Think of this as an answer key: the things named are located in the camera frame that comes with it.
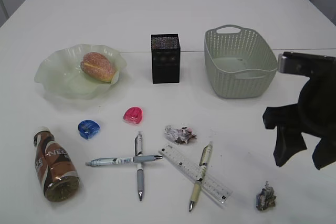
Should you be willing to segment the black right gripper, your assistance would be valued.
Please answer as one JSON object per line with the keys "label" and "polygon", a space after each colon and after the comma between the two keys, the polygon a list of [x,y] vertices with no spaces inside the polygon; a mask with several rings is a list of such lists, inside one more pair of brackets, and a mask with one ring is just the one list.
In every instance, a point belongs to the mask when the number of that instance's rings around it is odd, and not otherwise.
{"label": "black right gripper", "polygon": [[278,167],[307,149],[303,132],[322,138],[312,154],[315,168],[334,163],[335,142],[329,140],[335,140],[335,73],[311,77],[297,103],[267,107],[262,120],[266,129],[277,129],[273,156]]}

